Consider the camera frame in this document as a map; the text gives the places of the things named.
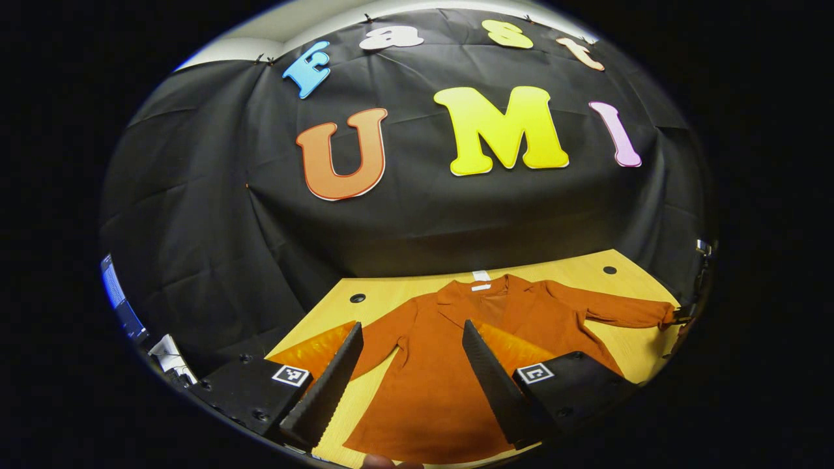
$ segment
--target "wooden table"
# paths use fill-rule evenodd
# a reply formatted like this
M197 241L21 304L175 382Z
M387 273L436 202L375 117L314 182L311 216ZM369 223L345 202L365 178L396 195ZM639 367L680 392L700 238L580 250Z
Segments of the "wooden table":
M605 273L603 268L606 266L616 268L616 273ZM575 288L644 300L668 301L675 307L680 306L651 275L616 250L487 272L491 279L504 274L512 274L531 282L555 280ZM269 352L267 357L350 320L357 320L363 325L368 325L410 298L436 292L452 280L469 283L475 281L475 278L471 272L463 272L423 277L342 279ZM364 294L365 300L360 303L351 303L350 297L358 293ZM657 327L628 329L604 325L592 320L588 320L585 325L605 342L625 378L635 383L649 379L660 370L665 362L661 356L671 349L679 329L679 326L672 326L662 332ZM345 448L342 443L347 440L350 432L368 408L393 358L394 352L381 365L348 384L333 419L322 436L321 442L313 449L313 454L348 467L359 468L362 465L364 454ZM478 467L519 452L521 451L507 451L486 460L463 464L426 465L426 469Z

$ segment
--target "blue screen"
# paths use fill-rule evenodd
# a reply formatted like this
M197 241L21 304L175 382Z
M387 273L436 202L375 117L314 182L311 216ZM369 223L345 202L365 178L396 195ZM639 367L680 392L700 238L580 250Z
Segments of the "blue screen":
M113 259L110 255L102 260L102 278L104 280L104 288L107 290L107 295L110 298L110 304L116 310L116 315L122 321L122 328L124 333L130 339L140 341L148 336L147 330L142 325L142 321L133 312L130 303L124 297L122 286L118 283L116 277L116 268L113 267Z

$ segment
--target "jacket lapel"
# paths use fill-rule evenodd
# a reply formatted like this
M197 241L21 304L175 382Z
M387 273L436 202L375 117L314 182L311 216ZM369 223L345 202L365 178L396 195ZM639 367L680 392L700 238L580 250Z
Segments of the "jacket lapel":
M530 317L530 310L535 304L535 284L509 274L491 281L502 280L508 285L508 293L506 310L499 327L507 332L514 333ZM455 323L461 330L464 328L467 319L482 320L482 314L466 296L467 292L472 291L473 286L483 285L484 283L489 282L478 281L464 284L457 280L451 281L437 292L438 312Z

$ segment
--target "orange letter u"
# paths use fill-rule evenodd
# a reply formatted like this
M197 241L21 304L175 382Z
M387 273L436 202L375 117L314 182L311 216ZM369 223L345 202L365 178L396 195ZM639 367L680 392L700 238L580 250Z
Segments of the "orange letter u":
M299 134L295 143L301 147L304 178L310 192L320 199L333 201L357 197L373 189L385 171L380 123L387 115L387 110L373 108L348 118L348 125L356 128L358 134L362 163L353 174L344 176L333 169L330 137L336 133L336 124L320 124Z

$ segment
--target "clothing label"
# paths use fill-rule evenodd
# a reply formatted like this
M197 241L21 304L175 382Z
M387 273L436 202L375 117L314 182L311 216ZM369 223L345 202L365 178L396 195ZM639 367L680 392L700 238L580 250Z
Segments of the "clothing label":
M476 270L475 272L472 272L472 275L475 277L476 282L490 281L490 275L486 273L486 270Z

